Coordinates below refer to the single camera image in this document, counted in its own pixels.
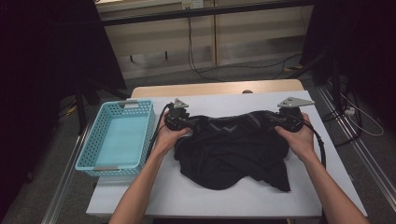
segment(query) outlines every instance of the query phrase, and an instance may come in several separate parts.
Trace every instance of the teal basket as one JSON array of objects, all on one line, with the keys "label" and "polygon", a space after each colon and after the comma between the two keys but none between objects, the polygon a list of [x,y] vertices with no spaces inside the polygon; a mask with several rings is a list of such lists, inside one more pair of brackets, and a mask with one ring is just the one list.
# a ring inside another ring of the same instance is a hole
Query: teal basket
[{"label": "teal basket", "polygon": [[150,100],[102,104],[78,156],[88,175],[138,175],[146,162],[155,114]]}]

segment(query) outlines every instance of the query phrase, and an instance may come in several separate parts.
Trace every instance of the basket handle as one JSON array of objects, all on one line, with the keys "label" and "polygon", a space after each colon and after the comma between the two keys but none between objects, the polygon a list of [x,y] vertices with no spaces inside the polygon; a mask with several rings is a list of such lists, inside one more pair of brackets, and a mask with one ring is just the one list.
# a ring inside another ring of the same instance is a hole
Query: basket handle
[{"label": "basket handle", "polygon": [[118,166],[96,166],[93,167],[93,170],[95,172],[103,172],[103,171],[119,171],[119,167]]},{"label": "basket handle", "polygon": [[117,104],[119,104],[121,108],[125,108],[126,105],[137,105],[137,107],[139,107],[137,100],[117,101]]}]

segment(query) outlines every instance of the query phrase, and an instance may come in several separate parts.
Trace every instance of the folded garment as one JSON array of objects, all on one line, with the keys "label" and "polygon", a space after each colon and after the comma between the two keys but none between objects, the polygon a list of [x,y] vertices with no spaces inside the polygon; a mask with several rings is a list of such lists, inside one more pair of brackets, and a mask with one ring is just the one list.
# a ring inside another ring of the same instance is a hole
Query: folded garment
[{"label": "folded garment", "polygon": [[289,145],[273,129],[267,116],[271,111],[197,120],[191,136],[175,145],[180,172],[208,189],[227,189],[245,176],[290,191],[283,159]]}]

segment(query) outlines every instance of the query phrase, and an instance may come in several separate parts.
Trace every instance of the white tabletop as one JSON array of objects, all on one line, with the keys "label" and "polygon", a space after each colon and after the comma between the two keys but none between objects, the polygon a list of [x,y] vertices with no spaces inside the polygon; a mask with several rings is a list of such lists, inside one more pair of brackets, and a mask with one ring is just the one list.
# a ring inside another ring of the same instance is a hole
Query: white tabletop
[{"label": "white tabletop", "polygon": [[[311,100],[307,91],[288,91],[238,95],[180,96],[189,104],[191,116],[213,118],[235,116],[255,110],[278,111],[277,104],[287,97]],[[163,107],[174,97],[150,98],[158,119]],[[327,170],[364,215],[367,215],[314,105],[301,107],[324,142]],[[319,155],[318,143],[315,150]],[[291,192],[282,192],[251,177],[241,179],[225,190],[205,189],[180,173],[171,150],[164,158],[149,199],[151,217],[320,217],[321,205],[303,163],[290,151],[284,159]],[[129,176],[100,177],[87,213],[111,216],[123,192],[131,183]]]}]

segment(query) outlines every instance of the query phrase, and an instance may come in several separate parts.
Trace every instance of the person's left arm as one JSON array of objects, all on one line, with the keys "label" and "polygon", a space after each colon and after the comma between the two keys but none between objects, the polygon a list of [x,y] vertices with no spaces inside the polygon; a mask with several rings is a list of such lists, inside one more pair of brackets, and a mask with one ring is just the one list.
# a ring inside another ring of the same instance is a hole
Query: person's left arm
[{"label": "person's left arm", "polygon": [[166,153],[174,147],[177,139],[189,132],[186,128],[178,132],[164,126],[163,117],[158,137],[145,166],[123,194],[109,223],[141,223],[149,204],[149,195]]}]

